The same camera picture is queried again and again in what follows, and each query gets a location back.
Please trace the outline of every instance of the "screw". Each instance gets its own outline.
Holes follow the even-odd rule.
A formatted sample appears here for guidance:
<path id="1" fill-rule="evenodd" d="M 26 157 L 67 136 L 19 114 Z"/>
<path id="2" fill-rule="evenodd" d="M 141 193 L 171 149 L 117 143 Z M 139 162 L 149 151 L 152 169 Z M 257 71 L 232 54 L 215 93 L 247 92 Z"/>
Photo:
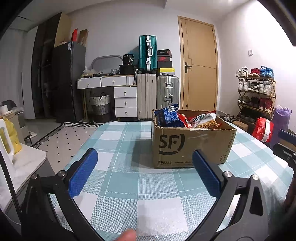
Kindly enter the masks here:
<path id="1" fill-rule="evenodd" d="M 224 176 L 225 177 L 231 177 L 232 173 L 230 171 L 226 171 L 226 172 L 224 172 Z"/>
<path id="2" fill-rule="evenodd" d="M 31 176 L 31 179 L 36 179 L 38 177 L 38 174 L 34 173 L 32 176 Z"/>
<path id="3" fill-rule="evenodd" d="M 256 175 L 256 174 L 252 175 L 252 178 L 253 178 L 254 180 L 258 180 L 258 179 L 259 179 L 258 175 Z"/>
<path id="4" fill-rule="evenodd" d="M 61 170 L 61 171 L 59 171 L 59 172 L 57 173 L 57 175 L 58 175 L 59 177 L 63 177 L 63 176 L 66 175 L 66 171 Z"/>

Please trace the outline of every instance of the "checkered tablecloth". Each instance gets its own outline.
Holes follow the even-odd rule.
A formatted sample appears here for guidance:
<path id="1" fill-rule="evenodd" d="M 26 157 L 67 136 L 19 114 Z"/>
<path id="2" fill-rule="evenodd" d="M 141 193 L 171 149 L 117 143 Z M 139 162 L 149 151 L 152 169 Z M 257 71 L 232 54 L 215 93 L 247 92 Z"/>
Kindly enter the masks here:
<path id="1" fill-rule="evenodd" d="M 98 151 L 98 163 L 74 200 L 105 240 L 114 240 L 132 228 L 137 231 L 137 240 L 184 241 L 215 202 L 194 168 L 153 168 L 151 122 L 102 125 L 66 169 L 88 148 Z M 280 204 L 293 175 L 287 163 L 237 128 L 227 161 L 219 167 L 237 177 L 258 174 L 272 225 L 277 219 L 273 217 L 281 215 Z M 62 225 L 70 229 L 53 195 L 52 201 Z M 234 209 L 232 205 L 219 229 L 227 226 Z"/>

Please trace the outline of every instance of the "barcode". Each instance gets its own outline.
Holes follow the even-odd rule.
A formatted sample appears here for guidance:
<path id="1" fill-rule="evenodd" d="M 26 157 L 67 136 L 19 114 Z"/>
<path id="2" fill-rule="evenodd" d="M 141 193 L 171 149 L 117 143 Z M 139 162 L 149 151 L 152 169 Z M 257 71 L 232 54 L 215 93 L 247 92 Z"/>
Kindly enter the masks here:
<path id="1" fill-rule="evenodd" d="M 174 111 L 175 109 L 174 109 L 174 107 L 172 107 L 172 106 L 168 106 L 168 112 L 170 113 L 170 112 L 172 112 L 172 111 Z"/>

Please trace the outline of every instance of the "laundry basket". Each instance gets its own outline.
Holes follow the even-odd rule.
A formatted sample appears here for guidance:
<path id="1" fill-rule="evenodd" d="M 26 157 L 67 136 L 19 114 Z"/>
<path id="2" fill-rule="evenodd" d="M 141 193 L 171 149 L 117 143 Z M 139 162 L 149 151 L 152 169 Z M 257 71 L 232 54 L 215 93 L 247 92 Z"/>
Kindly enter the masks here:
<path id="1" fill-rule="evenodd" d="M 110 95 L 102 92 L 100 96 L 91 97 L 91 106 L 95 122 L 106 123 L 111 120 Z"/>

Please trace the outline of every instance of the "yellow bag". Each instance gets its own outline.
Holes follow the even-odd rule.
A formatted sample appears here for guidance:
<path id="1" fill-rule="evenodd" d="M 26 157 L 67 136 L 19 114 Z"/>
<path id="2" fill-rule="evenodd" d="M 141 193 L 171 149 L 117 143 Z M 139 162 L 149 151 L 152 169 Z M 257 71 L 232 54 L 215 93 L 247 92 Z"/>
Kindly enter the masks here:
<path id="1" fill-rule="evenodd" d="M 22 146 L 21 146 L 20 141 L 17 136 L 17 131 L 16 131 L 13 123 L 10 120 L 6 119 L 5 117 L 3 118 L 3 120 L 5 121 L 7 132 L 9 134 L 11 143 L 13 145 L 13 148 L 14 148 L 15 154 L 16 154 L 22 149 Z M 1 139 L 3 141 L 6 151 L 9 153 L 10 147 L 8 145 L 6 138 L 5 138 L 3 129 L 0 129 L 0 136 L 1 136 Z"/>

